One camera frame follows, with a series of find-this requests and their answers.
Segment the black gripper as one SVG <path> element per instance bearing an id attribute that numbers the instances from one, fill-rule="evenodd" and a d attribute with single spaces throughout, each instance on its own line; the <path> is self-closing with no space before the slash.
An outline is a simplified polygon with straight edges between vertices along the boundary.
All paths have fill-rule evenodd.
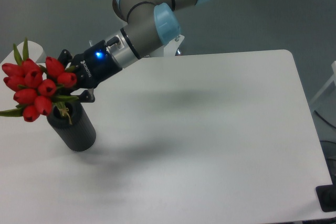
<path id="1" fill-rule="evenodd" d="M 84 88 L 80 94 L 72 94 L 80 103 L 94 103 L 94 89 L 101 82 L 120 72 L 122 68 L 116 63 L 112 55 L 107 52 L 104 40 L 98 42 L 81 54 L 74 56 L 67 49 L 63 49 L 57 60 L 67 68 L 75 66 L 77 77 L 76 89 Z"/>

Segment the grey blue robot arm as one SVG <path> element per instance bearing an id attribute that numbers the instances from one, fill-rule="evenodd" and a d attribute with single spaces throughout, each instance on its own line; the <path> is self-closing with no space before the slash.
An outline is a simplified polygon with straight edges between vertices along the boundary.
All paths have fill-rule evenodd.
<path id="1" fill-rule="evenodd" d="M 81 102 L 93 102 L 93 90 L 101 82 L 117 74 L 153 51 L 166 46 L 181 33 L 175 11 L 209 0 L 113 0 L 115 14 L 126 25 L 118 32 L 91 46 L 85 52 L 60 60 L 70 65 L 77 78 L 71 88 L 61 88 L 62 95 L 83 89 Z"/>

